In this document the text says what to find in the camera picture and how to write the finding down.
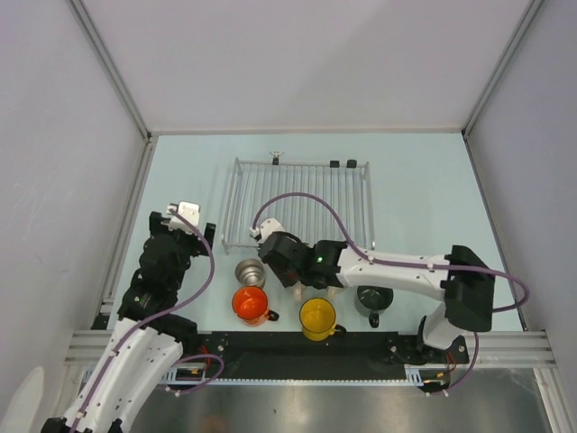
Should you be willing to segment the beige mug coral print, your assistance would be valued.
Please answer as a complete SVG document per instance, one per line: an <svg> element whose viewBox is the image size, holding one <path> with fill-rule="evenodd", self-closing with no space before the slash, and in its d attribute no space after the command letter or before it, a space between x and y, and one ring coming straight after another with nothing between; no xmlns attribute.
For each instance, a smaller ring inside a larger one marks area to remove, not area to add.
<svg viewBox="0 0 577 433"><path fill-rule="evenodd" d="M306 287L301 282L297 282L291 287L290 290L292 292L293 299L294 301L296 301L296 303L302 302L303 293L305 289Z"/></svg>

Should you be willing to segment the beige mug blue print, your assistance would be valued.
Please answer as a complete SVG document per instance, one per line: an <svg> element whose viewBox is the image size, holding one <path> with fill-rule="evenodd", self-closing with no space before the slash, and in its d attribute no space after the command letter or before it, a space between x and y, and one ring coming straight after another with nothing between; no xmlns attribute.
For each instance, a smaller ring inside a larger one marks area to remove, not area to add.
<svg viewBox="0 0 577 433"><path fill-rule="evenodd" d="M327 288L326 298L332 301L337 295L343 293L344 288L330 286Z"/></svg>

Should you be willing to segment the yellow mug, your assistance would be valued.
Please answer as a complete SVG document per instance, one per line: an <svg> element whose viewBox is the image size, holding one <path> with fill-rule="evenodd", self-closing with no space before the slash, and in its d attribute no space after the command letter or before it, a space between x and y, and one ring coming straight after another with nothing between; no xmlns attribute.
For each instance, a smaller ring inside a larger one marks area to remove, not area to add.
<svg viewBox="0 0 577 433"><path fill-rule="evenodd" d="M299 321L303 335L311 341L320 342L330 336L344 336L346 328L337 323L333 304L322 298L307 300L299 310Z"/></svg>

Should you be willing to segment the metal wire dish rack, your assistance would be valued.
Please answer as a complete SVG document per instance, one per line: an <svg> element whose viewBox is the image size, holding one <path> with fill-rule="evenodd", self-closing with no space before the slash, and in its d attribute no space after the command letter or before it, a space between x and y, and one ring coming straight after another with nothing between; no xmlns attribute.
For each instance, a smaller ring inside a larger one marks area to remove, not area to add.
<svg viewBox="0 0 577 433"><path fill-rule="evenodd" d="M274 217L306 243L341 240L343 233L332 214L312 198L282 198L307 193L321 198L340 217L353 241L364 248L376 245L371 170L368 162L331 160L324 163L289 162L274 152L268 161L234 160L228 185L221 242L226 252L256 245L249 228L254 220Z"/></svg>

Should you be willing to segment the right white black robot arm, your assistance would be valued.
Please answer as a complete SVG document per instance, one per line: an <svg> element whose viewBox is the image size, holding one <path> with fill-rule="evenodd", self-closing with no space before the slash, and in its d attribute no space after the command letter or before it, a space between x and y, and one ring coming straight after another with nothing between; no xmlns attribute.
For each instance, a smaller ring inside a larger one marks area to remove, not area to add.
<svg viewBox="0 0 577 433"><path fill-rule="evenodd" d="M259 258L284 287L372 286L438 301L417 331L417 354L427 362L438 361L464 332L492 328L495 278L467 246L455 245L448 254L411 256L362 250L345 241L321 240L309 246L285 231L254 239Z"/></svg>

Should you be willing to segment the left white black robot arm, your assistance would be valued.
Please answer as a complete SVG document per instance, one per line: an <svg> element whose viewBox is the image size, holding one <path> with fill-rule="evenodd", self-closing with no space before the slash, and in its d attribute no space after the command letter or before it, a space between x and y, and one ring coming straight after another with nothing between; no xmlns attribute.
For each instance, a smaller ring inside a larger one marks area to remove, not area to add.
<svg viewBox="0 0 577 433"><path fill-rule="evenodd" d="M151 213L150 236L105 351L73 404L42 431L128 432L161 377L197 354L197 324L175 311L192 259L214 257L215 225L200 230L199 219L199 205L186 201Z"/></svg>

